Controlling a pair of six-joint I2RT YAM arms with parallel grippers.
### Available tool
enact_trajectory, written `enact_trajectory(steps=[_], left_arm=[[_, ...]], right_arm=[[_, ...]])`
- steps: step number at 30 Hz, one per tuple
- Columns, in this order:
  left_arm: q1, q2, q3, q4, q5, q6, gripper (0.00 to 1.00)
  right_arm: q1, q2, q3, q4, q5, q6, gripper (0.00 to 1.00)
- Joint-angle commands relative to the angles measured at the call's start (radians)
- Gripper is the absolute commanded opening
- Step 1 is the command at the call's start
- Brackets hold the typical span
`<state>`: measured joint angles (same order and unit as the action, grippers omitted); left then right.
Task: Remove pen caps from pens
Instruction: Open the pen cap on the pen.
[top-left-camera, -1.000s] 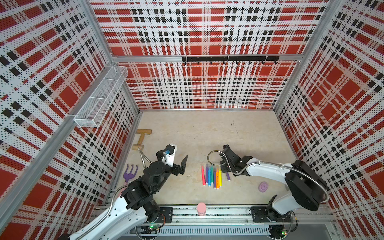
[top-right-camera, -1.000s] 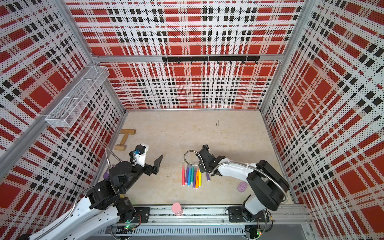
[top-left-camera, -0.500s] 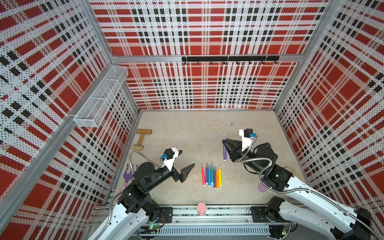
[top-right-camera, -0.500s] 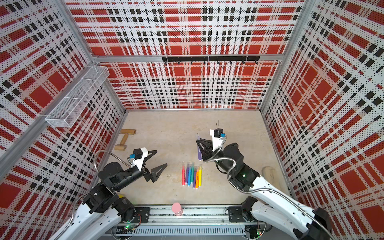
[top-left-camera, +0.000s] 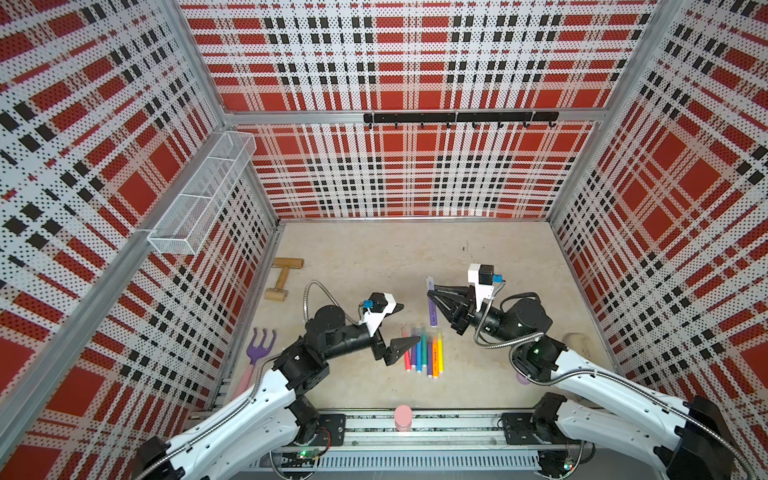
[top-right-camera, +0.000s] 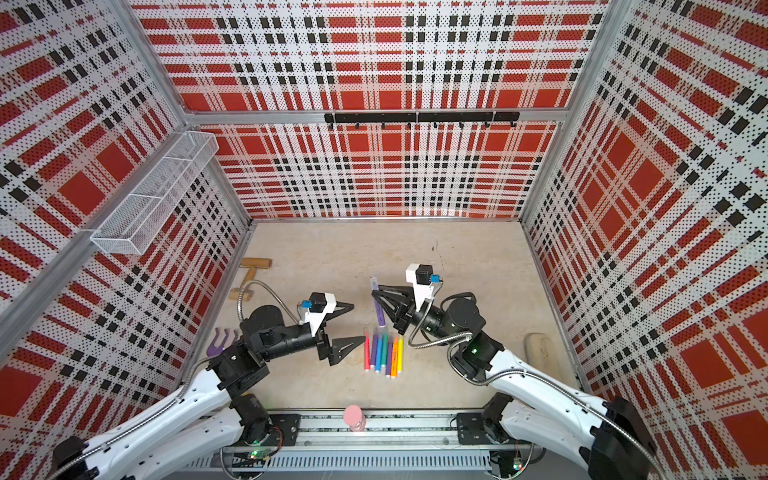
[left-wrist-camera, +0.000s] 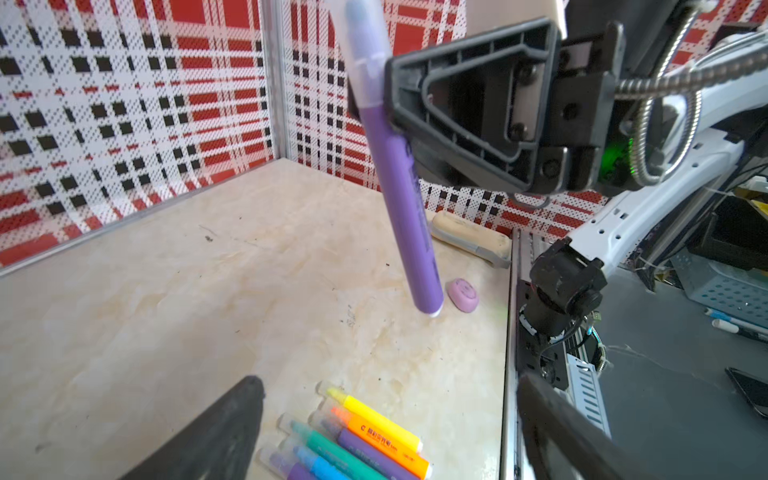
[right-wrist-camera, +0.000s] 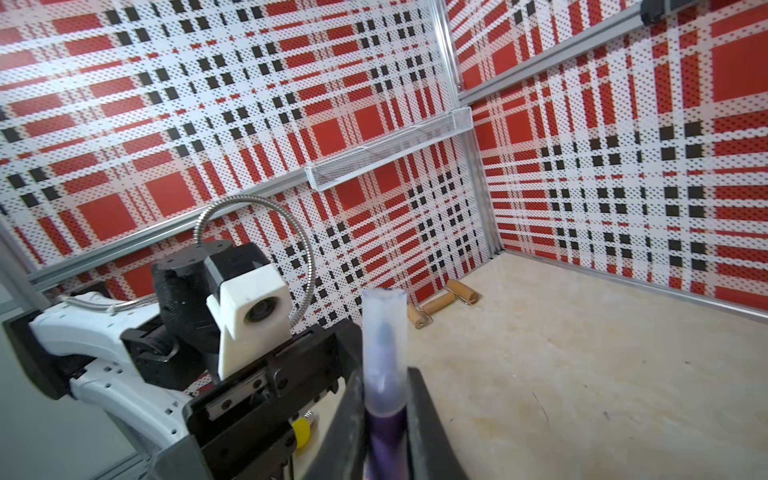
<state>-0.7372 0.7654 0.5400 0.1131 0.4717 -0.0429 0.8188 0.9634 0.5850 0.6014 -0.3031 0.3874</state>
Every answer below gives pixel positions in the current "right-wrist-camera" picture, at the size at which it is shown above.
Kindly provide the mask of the purple marker pen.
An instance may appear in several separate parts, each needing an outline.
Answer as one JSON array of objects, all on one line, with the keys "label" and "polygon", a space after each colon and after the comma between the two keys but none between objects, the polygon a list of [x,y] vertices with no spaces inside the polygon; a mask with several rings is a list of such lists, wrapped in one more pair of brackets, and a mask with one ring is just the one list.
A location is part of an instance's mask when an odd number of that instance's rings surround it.
[{"label": "purple marker pen", "polygon": [[409,479],[407,450],[407,412],[375,410],[365,401],[369,449],[367,475],[369,479]]}]

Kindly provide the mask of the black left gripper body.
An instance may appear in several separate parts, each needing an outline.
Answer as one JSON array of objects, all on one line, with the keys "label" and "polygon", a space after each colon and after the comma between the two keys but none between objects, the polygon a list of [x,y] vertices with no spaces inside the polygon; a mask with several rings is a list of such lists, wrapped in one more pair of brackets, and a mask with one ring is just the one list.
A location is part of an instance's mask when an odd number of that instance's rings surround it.
[{"label": "black left gripper body", "polygon": [[306,330],[187,403],[187,432],[153,459],[153,478],[281,478],[297,449],[293,420],[361,365],[352,320]]}]

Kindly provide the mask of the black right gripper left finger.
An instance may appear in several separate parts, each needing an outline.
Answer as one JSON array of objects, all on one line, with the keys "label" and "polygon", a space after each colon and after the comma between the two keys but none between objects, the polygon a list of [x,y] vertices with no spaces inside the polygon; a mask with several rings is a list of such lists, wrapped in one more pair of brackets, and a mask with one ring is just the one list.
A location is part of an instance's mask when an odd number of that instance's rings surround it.
[{"label": "black right gripper left finger", "polygon": [[357,369],[346,380],[344,395],[304,479],[363,479],[366,421],[362,370]]}]

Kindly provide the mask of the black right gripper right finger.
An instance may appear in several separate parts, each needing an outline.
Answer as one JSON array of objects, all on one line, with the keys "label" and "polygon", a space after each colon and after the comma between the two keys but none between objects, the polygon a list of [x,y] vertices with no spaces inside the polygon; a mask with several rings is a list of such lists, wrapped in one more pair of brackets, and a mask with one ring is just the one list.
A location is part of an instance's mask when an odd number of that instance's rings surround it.
[{"label": "black right gripper right finger", "polygon": [[441,423],[420,370],[408,368],[406,405],[410,477],[467,479]]}]

